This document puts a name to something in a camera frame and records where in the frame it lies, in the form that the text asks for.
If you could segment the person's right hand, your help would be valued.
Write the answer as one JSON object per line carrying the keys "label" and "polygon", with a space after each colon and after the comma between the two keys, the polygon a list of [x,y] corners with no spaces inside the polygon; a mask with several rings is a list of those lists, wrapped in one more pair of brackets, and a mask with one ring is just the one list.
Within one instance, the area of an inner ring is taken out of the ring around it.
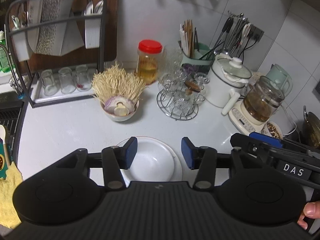
{"label": "person's right hand", "polygon": [[304,218],[319,219],[320,218],[320,201],[306,203],[304,209],[297,222],[304,230],[308,228],[308,224]]}

